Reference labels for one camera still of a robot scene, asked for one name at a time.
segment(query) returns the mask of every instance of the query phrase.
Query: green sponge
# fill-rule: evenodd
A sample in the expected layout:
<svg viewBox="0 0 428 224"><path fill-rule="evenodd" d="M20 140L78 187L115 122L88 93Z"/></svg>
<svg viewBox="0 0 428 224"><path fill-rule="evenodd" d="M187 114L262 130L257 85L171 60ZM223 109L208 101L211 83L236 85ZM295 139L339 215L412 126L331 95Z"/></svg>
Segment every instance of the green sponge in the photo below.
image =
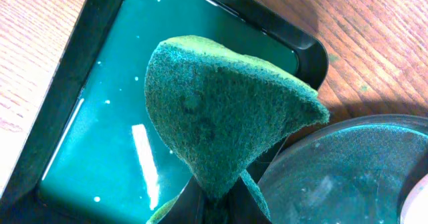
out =
<svg viewBox="0 0 428 224"><path fill-rule="evenodd" d="M261 212L270 220L270 212L268 209L268 204L266 203L266 200L264 199L259 186L257 186L257 184L254 182L254 180L246 170L244 170L241 173L241 178L244 184L247 186L249 193L254 198L255 202L260 208ZM147 223L157 224L169 212L169 210L173 208L173 205L175 204L178 198L179 198L179 195L177 195L174 199L170 200L169 202L165 203L161 208L159 208L153 214L153 216L150 218L150 220Z"/></svg>
<svg viewBox="0 0 428 224"><path fill-rule="evenodd" d="M209 199L226 194L273 144L329 118L318 93L299 79L197 36L159 43L145 94L156 131Z"/></svg>

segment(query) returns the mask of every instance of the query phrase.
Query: water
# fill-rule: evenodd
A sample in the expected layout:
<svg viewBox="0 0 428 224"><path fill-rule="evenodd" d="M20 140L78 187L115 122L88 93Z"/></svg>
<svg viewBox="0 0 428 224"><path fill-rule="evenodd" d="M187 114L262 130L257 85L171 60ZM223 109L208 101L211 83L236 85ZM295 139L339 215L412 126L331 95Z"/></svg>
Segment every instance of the water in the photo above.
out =
<svg viewBox="0 0 428 224"><path fill-rule="evenodd" d="M403 190L428 168L427 153L419 132L357 126L295 144L259 185L274 223L398 223Z"/></svg>
<svg viewBox="0 0 428 224"><path fill-rule="evenodd" d="M102 223L145 223L180 193L191 174L148 118L144 76L160 41L190 34L298 69L290 49L207 0L125 0L40 182L43 203Z"/></svg>

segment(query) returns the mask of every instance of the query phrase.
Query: wood grain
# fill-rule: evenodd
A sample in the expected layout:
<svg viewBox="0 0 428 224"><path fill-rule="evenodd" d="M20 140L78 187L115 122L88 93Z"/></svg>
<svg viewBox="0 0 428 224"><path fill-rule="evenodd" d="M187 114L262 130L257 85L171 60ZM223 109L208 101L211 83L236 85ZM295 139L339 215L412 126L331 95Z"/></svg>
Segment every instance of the wood grain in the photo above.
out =
<svg viewBox="0 0 428 224"><path fill-rule="evenodd" d="M330 68L319 99L331 124L371 114L428 116L428 0L258 1L326 47ZM3 170L31 128L83 2L0 0Z"/></svg>
<svg viewBox="0 0 428 224"><path fill-rule="evenodd" d="M0 192L85 0L0 0Z"/></svg>

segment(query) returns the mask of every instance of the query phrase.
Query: black tray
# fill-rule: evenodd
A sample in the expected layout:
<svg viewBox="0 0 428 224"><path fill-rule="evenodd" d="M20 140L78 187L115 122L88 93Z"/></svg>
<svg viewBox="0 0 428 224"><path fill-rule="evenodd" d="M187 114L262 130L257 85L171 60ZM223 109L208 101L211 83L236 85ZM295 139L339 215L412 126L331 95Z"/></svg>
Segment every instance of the black tray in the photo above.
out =
<svg viewBox="0 0 428 224"><path fill-rule="evenodd" d="M60 60L53 82L0 200L4 222L73 222L37 202L35 187L40 180L64 127L74 109L123 0L86 0ZM294 50L299 59L296 77L318 89L328 69L322 44L254 0L214 0L223 8L263 30ZM256 182L274 159L285 140L255 161L249 172Z"/></svg>

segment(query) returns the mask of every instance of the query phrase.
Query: wooden table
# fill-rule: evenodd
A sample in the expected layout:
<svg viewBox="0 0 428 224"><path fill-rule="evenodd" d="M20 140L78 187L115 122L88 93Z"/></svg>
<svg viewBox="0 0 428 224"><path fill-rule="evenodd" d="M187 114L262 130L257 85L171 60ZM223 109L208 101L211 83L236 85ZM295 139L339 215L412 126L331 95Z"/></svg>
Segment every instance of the wooden table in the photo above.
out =
<svg viewBox="0 0 428 224"><path fill-rule="evenodd" d="M428 0L258 1L326 47L330 68L319 99L331 124L371 114L428 116ZM0 0L0 189L83 2Z"/></svg>

